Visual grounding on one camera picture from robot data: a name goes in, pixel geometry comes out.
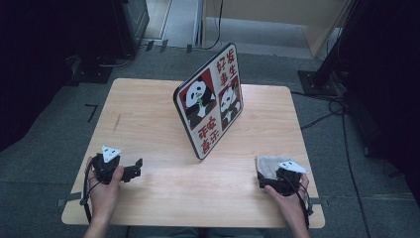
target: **handheld controller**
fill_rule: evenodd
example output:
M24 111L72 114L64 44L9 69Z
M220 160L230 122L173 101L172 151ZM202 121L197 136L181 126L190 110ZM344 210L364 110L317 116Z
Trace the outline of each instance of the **handheld controller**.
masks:
M270 185L283 196L290 196L299 190L300 173L279 168L275 174L277 179L260 178L260 188Z
M96 178L98 181L109 184L112 179L112 174L114 173L115 169L117 169L118 165L120 164L120 156L115 157L108 163L105 163L103 155L97 154L93 159L93 168L95 169ZM139 177L141 174L140 168L143 165L143 159L140 158L134 166L124 167L124 174L121 178L123 182L129 182L131 179L135 177Z

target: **gray carpet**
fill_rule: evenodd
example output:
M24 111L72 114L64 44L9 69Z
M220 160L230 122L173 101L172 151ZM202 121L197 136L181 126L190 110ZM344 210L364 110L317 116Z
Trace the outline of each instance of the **gray carpet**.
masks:
M64 225L59 198L71 190L75 176L115 78L188 78L214 52L183 49L140 49L116 67L107 84L65 86L21 141L0 154L0 237L81 237L85 226ZM238 55L242 83L284 85L302 91L297 71L316 70L315 59ZM328 102L293 95L301 126L330 113ZM92 107L98 110L92 114ZM303 130L313 174L323 204L326 225L313 237L418 237L420 209L404 177L389 178L396 169L387 161L367 159L359 130L345 116L350 160L347 160L342 116L331 116ZM361 210L352 182L353 169ZM113 226L109 237L125 237L126 228ZM287 229L272 237L291 237Z

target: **human hand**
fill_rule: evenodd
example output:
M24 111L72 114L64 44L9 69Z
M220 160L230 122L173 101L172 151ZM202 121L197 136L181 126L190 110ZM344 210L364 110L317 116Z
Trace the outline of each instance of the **human hand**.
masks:
M309 179L306 174L302 174L300 179L302 186L307 189ZM264 189L277 204L281 215L284 217L293 233L293 237L309 237L309 233L306 228L305 216L300 205L299 197L296 194L283 196L270 185L266 185ZM300 197L302 197L302 199L305 201L305 191L299 188L298 192Z
M90 164L92 158L89 157L87 165ZM109 222L117 205L118 195L120 192L120 180L124 174L124 167L119 166L112 174L112 180L109 184L103 184L96 179L95 172L89 171L89 187L90 199L92 203L92 221L85 234L85 237L101 237L106 232Z

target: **black cable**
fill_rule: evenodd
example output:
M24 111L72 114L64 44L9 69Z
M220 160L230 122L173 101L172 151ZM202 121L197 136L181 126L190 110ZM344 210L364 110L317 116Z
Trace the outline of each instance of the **black cable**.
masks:
M95 186L97 186L99 183L101 183L100 181L99 182L97 182L93 187L91 187L90 189L89 189L89 191L87 192L87 196L89 196L89 194L90 194L90 191L93 189L93 188L95 188Z
M222 0L222 2L220 3L220 11L219 11L219 29L218 29L218 36L217 36L217 39L216 39L216 42L213 44L213 46L211 46L211 47L209 47L209 48L202 48L202 50L205 50L205 51L207 51L207 50L210 50L210 49L212 49L212 48L214 48L216 45L217 45L217 43L219 43L219 40L220 40L220 23L221 23L221 21L222 21L222 12L223 12L223 0Z
M302 95L302 96L307 96L307 97L310 97L310 98L314 98L314 99L319 99L319 100L326 100L326 101L329 101L330 103L329 103L329 110L331 111L332 110L332 108L331 108L331 104L333 103L333 102L337 102L337 103L339 103L341 106L342 106L342 108L340 108L339 110L337 110L337 111L341 111L341 110L343 110L343 112L342 113L340 113L340 114L337 114L337 115L341 115L342 116L342 122L343 122L343 134L344 134L344 142L345 142L345 149L346 149L346 157L347 157L347 163L348 163L348 167L349 167L349 172L350 172L350 176L351 176L351 178L352 178L352 183L353 183L353 187L355 188L355 192L356 192L356 196L357 196L357 198L358 198L358 203L359 203L359 207L360 207L360 209L361 209L361 213L362 213L362 217L363 217L363 220L364 220L364 224L365 224L365 229L366 229L366 231L367 231L367 237L369 238L370 237L370 232L369 232L369 229L368 229L368 221L367 221L367 219L366 219L366 216L365 216L365 210L364 210L364 206L363 206L363 204L362 204L362 199L361 199L361 195L360 195L360 193L359 193L359 189L358 189L358 186L356 185L356 180L355 180L355 176L354 176L354 174L353 174L353 169L352 169L352 164L351 164L351 161L350 161L350 153L349 153L349 145L348 145L348 140L347 140L347 132L346 132L346 122L345 122L345 118L346 118L346 104L344 103L344 99L343 98L341 98L341 97L335 97L335 98L329 98L329 97L321 97L321 96L310 96L310 95L306 95L306 94L303 94L303 93L300 93L300 92L291 92L291 93L293 93L293 94L297 94L297 95Z
M91 189L89 189L89 192L88 192L87 185L88 185L89 172L92 169L92 166L93 166L93 159L89 162L89 164L86 167L86 171L84 172L83 197L80 200L80 205L84 207L84 212L86 213L86 218L89 223L92 220L92 214L90 213L89 203L87 201L89 200L89 192Z
M326 116L323 116L323 117L320 117L320 118L316 119L315 121L313 121L313 122L311 122L311 123L309 123L305 126L300 127L300 130L302 130L302 131L314 126L316 123L318 123L318 122L320 122L320 121L322 121L322 120L324 120L324 119L326 119L326 118L328 118L332 115L342 115L345 111L345 108L346 108L346 106L344 104L344 98L342 98L342 97L314 96L314 95L307 95L307 94L304 94L304 93L301 93L301 92L294 92L294 91L292 91L291 93L329 102L328 108L330 110L330 114L328 114ZM332 108L333 103L338 103L341 106L341 108L339 108L337 110L333 110L333 108Z
M306 201L308 202L308 215L312 215L314 213L314 210L312 209L313 205L312 205L312 201L311 201L311 197L309 196L309 192L306 189L306 187L304 187L302 185L302 183L300 183L300 186L303 188L303 190L305 191L306 194Z
M127 226L126 238L129 238L129 236L130 236L130 228L131 228L131 226Z
M334 82L335 86L342 92L345 93L347 88L343 85L343 77L347 77L341 71L333 70L330 73L330 78Z
M309 229L309 213L308 213L308 209L306 209L305 201L302 199L302 197L299 194L299 188L294 187L293 183L291 183L291 181L287 177L282 177L282 178L285 179L290 184L290 186L295 191L297 197L299 198L300 207L302 208L303 216L305 217L306 228Z
M345 143L345 148L346 148L347 164L349 166L349 171L350 171L350 176L352 178L353 187L355 188L356 196L358 197L358 203L359 203L359 207L361 209L362 217L364 219L365 229L367 231L367 237L370 237L370 232L369 232L369 229L368 229L368 221L367 221L367 218L365 216L365 210L364 210L364 206L362 204L361 195L359 193L358 186L356 185L355 176L353 174L353 169L352 169L352 163L350 162L350 153L349 153L349 145L348 145L348 141L347 141L346 120L345 120L346 117L345 116L346 116L346 114L343 113L343 116L342 116L342 119L343 119L343 134L344 134L344 143Z
M119 66L124 66L125 64L127 64L129 61L131 61L133 59L134 55L130 55L130 58L127 59L125 62L122 63L118 63L118 64L99 64L99 66L102 67L119 67Z

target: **forearm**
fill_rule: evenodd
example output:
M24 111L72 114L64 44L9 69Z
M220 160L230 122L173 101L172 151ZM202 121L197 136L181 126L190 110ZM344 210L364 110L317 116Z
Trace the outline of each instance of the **forearm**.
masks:
M294 238L308 238L309 237L309 232L308 232L308 229L306 228L304 219L293 220L292 218L290 220L288 219L286 220Z
M102 221L102 220L95 220L92 219L92 222L89 224L89 227L86 230L86 233L84 234L84 238L102 238L106 237L106 232L109 227L109 222Z

